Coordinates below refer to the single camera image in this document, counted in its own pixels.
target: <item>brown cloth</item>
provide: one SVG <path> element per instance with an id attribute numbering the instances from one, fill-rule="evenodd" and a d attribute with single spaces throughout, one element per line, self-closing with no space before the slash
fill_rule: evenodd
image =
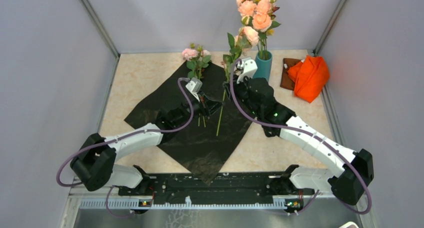
<path id="1" fill-rule="evenodd" d="M 289 78 L 289 74 L 287 71 L 290 67 L 294 67 L 297 63 L 301 62 L 300 59 L 292 59 L 292 58 L 284 58 L 282 59 L 282 77 L 280 87 L 294 91 L 295 90 L 295 82 Z"/>

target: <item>black plastic sheet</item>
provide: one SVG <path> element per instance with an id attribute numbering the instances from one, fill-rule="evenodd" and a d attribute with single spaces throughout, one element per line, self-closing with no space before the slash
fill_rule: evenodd
<path id="1" fill-rule="evenodd" d="M 147 123 L 153 123 L 161 106 L 169 99 L 184 101 L 177 79 L 187 77 L 189 71 L 183 63 L 159 88 L 135 106 L 125 118 L 125 122 L 134 129 L 138 129 Z M 209 63 L 203 76 L 201 89 L 204 93 L 210 98 L 222 101 L 223 82 L 226 79 L 224 69 Z M 198 117 L 194 117 L 193 121 L 170 141 L 158 145 L 161 150 L 206 184 L 210 184 L 216 177 L 251 124 L 251 121 L 240 114 L 228 98 L 224 102 L 219 135 L 216 136 L 219 117 L 220 110 L 206 120 L 206 127 L 202 118 L 200 118 L 199 126 Z"/>

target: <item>cable tie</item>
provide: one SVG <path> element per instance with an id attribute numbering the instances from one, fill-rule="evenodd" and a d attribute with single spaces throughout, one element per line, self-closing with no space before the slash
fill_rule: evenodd
<path id="1" fill-rule="evenodd" d="M 317 135 L 318 131 L 315 131 L 315 133 L 312 134 L 311 137 L 309 137 L 309 140 L 303 145 L 302 150 L 305 149 L 305 147 L 312 141 L 312 139 Z M 313 151 L 313 153 L 311 154 L 312 156 L 315 155 L 315 151 L 317 150 L 317 148 L 315 147 L 315 150 Z"/>

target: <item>white bracket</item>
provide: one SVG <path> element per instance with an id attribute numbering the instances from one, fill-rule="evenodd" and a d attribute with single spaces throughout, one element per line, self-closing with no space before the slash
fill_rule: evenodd
<path id="1" fill-rule="evenodd" d="M 241 74 L 238 76 L 237 84 L 243 82 L 245 77 L 252 78 L 255 72 L 258 70 L 256 62 L 251 57 L 246 57 L 241 60 Z"/>
<path id="2" fill-rule="evenodd" d="M 200 91 L 201 87 L 202 82 L 195 77 L 191 78 L 190 82 L 185 85 L 185 88 L 187 88 L 187 90 L 197 99 L 198 102 L 200 102 L 198 92 Z"/>

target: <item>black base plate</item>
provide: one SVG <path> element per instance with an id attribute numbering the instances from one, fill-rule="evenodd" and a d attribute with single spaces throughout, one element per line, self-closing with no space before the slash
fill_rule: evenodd
<path id="1" fill-rule="evenodd" d="M 191 173 L 148 174 L 151 189 L 146 193 L 135 194 L 134 191 L 128 193 L 128 190 L 122 187 L 119 189 L 119 195 L 150 196 L 154 192 L 154 203 L 157 205 L 184 204 L 187 196 L 190 196 L 194 205 L 272 204 L 274 195 L 299 194 L 298 189 L 291 191 L 281 189 L 278 185 L 284 183 L 279 178 L 281 174 L 281 171 L 219 173 L 210 185 Z M 313 195 L 314 190 L 303 189 L 303 194 Z"/>

